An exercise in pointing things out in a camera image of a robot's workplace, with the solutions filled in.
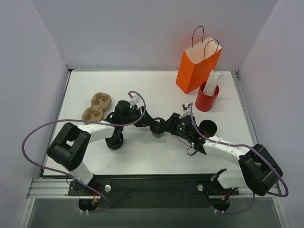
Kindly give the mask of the black cup lid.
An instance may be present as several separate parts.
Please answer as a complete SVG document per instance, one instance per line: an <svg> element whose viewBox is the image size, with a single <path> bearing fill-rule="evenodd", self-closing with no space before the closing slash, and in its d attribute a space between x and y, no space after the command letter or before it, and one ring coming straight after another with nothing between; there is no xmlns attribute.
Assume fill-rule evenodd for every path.
<svg viewBox="0 0 304 228"><path fill-rule="evenodd" d="M161 117L156 117L153 119L153 123L150 125L150 130L152 133L164 133L165 130L163 129L163 123L165 120Z"/></svg>

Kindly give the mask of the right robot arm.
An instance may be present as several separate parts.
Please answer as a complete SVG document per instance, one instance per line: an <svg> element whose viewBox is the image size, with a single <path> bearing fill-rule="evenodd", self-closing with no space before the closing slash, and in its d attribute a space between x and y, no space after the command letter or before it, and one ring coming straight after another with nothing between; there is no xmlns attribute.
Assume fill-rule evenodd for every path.
<svg viewBox="0 0 304 228"><path fill-rule="evenodd" d="M187 140L196 151L222 158L239 167L234 171L225 170L211 181L210 187L214 193L248 187L255 194L264 196L282 178L282 170L264 146L236 146L215 135L217 125L212 120L203 120L199 125L194 125L194 119L189 114L181 117L173 113L160 126L165 132Z"/></svg>

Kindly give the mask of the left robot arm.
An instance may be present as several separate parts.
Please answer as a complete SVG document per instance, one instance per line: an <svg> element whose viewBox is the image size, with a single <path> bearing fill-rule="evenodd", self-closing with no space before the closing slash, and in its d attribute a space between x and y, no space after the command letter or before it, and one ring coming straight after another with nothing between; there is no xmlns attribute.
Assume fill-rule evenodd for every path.
<svg viewBox="0 0 304 228"><path fill-rule="evenodd" d="M155 124L156 121L144 110L144 106L138 107L128 101L119 101L114 111L100 124L64 124L49 146L47 155L81 181L79 189L85 195L92 195L96 191L96 182L92 180L93 173L83 162L88 144L105 139L107 146L115 150L124 142L124 125L146 127Z"/></svg>

